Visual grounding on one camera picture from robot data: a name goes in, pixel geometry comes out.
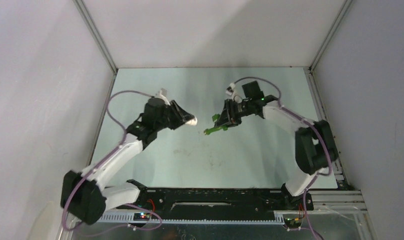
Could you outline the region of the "white elbow fitting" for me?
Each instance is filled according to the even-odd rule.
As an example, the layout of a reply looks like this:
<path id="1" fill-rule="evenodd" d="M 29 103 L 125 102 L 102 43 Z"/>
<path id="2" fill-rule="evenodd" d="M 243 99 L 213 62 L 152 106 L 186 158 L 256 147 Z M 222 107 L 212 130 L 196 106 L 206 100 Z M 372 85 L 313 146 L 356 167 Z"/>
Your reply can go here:
<path id="1" fill-rule="evenodd" d="M 186 121 L 186 122 L 185 122 L 185 125 L 188 125 L 188 126 L 196 126 L 197 123 L 198 123 L 198 120 L 197 120 L 196 117 L 194 117 L 194 118 L 192 118 L 192 119 Z"/>

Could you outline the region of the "green plastic faucet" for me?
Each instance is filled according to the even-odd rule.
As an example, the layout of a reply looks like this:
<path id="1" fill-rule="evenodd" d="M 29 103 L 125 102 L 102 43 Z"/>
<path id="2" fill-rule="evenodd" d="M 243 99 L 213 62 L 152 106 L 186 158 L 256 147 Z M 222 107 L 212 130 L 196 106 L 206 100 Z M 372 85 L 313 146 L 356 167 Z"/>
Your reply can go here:
<path id="1" fill-rule="evenodd" d="M 220 118 L 220 114 L 215 114 L 212 116 L 212 121 L 216 124 L 216 122 L 219 120 L 219 118 Z M 220 130 L 226 131 L 226 130 L 228 130 L 228 127 L 226 125 L 220 125 L 220 126 L 215 125 L 214 127 L 205 129 L 203 133 L 207 136 L 207 135 L 210 135 L 210 134 L 220 131 Z"/>

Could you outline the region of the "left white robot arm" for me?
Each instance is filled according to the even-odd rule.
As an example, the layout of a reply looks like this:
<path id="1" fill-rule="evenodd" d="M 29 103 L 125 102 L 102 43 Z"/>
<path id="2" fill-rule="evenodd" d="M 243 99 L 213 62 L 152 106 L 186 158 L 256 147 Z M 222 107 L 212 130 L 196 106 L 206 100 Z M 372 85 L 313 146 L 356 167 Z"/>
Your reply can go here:
<path id="1" fill-rule="evenodd" d="M 165 102 L 162 98 L 150 98 L 144 111 L 123 129 L 119 144 L 109 154 L 81 171 L 71 170 L 65 174 L 61 195 L 62 221 L 66 221 L 67 214 L 72 214 L 83 223 L 92 225 L 107 210 L 126 204 L 144 207 L 148 195 L 138 186 L 127 181 L 108 187 L 108 182 L 128 161 L 145 150 L 161 130 L 196 124 L 197 118 L 174 100 Z"/>

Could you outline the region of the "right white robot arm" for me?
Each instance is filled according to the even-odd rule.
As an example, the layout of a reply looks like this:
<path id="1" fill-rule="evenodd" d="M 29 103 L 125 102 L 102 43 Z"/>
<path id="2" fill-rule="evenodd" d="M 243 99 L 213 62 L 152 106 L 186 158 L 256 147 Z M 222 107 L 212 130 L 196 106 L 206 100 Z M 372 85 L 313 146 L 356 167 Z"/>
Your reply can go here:
<path id="1" fill-rule="evenodd" d="M 272 121 L 289 133 L 295 140 L 296 169 L 284 184 L 281 204 L 293 209 L 301 202 L 300 195 L 306 193 L 318 176 L 332 174 L 332 163 L 338 158 L 333 134 L 326 120 L 314 121 L 288 109 L 278 96 L 265 95 L 260 89 L 260 78 L 252 77 L 251 82 L 242 85 L 244 97 L 232 82 L 225 90 L 227 98 L 219 114 L 212 117 L 213 128 L 206 129 L 205 135 L 219 130 L 227 130 L 242 123 L 242 118 L 255 115 Z"/>

